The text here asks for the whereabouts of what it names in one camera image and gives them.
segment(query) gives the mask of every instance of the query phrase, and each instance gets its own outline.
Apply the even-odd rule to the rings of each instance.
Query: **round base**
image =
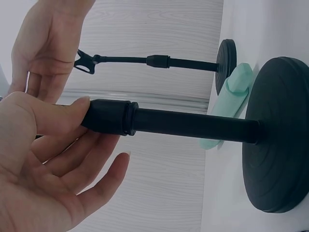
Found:
[[[237,64],[236,46],[233,40],[223,40],[217,56],[218,72],[216,72],[216,90],[219,95],[223,83]]]
[[[254,83],[246,119],[263,128],[258,144],[243,144],[248,197],[264,212],[287,212],[309,192],[308,66],[286,57],[268,61]]]

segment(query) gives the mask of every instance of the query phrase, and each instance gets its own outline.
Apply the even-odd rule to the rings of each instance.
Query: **black tube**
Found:
[[[137,109],[133,129],[254,144],[258,140],[260,126],[257,121],[244,119]]]
[[[205,71],[211,71],[211,72],[218,71],[217,63],[209,63],[209,62],[204,62],[204,61],[187,60],[187,59],[170,58],[169,66],[185,68],[185,69],[205,70]]]
[[[90,130],[119,135],[136,131],[255,144],[257,121],[139,109],[136,102],[93,100],[82,125]]]
[[[117,63],[146,63],[146,58],[142,57],[100,57],[98,60],[94,57],[94,61],[97,63],[104,62],[117,62]]]

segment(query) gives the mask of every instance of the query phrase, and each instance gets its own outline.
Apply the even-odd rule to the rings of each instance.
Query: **hand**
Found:
[[[91,189],[119,136],[79,126],[89,108],[51,105],[16,92],[0,102],[0,231],[64,232],[105,205],[124,179],[120,154]],[[44,134],[34,140],[36,134]]]
[[[26,91],[56,103],[74,66],[82,25],[93,0],[40,0],[28,12],[12,51],[8,94]]]

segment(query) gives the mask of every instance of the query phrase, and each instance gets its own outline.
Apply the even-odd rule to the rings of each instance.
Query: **wood grain surface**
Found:
[[[90,55],[215,62],[222,8],[222,0],[97,0],[84,22],[80,48]],[[95,75],[74,70],[67,88],[208,99],[212,78],[208,71],[108,63],[99,64]]]
[[[84,23],[80,48],[91,55],[215,61],[222,8],[222,0],[97,0]],[[98,65],[95,75],[74,70],[67,92],[191,97],[204,100],[207,108],[212,79],[212,72],[108,63]],[[127,98],[133,100],[130,93]],[[140,132],[122,138],[113,156],[127,150],[129,170],[115,197],[72,231],[199,232],[205,151],[198,139]]]

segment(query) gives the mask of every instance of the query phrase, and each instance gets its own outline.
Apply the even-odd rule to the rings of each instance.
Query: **mint green object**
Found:
[[[225,80],[218,99],[209,115],[234,117],[246,97],[253,81],[253,72],[249,64],[241,63]],[[200,146],[209,150],[220,143],[220,140],[200,139]]]

